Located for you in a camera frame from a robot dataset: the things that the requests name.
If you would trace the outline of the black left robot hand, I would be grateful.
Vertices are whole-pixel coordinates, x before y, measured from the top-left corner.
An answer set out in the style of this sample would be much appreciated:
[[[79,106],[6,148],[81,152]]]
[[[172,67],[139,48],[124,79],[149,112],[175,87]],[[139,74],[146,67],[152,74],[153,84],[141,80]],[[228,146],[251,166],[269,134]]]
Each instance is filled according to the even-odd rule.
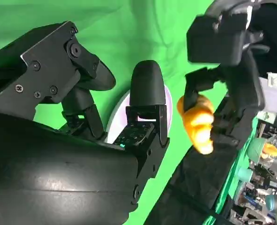
[[[226,84],[228,95],[215,111],[200,93],[218,81]],[[263,108],[259,72],[250,50],[242,54],[236,66],[204,67],[186,74],[185,92],[178,102],[184,128],[202,154],[210,154],[218,144],[241,149],[253,130],[255,115]]]

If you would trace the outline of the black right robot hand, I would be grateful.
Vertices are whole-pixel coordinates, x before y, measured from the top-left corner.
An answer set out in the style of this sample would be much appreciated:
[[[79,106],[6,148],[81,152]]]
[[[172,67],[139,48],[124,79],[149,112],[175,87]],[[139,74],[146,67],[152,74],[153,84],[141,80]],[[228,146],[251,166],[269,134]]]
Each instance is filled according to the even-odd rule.
[[[161,69],[139,62],[127,123],[106,143],[91,91],[116,80],[66,21],[0,49],[0,225],[121,225],[170,139]]]

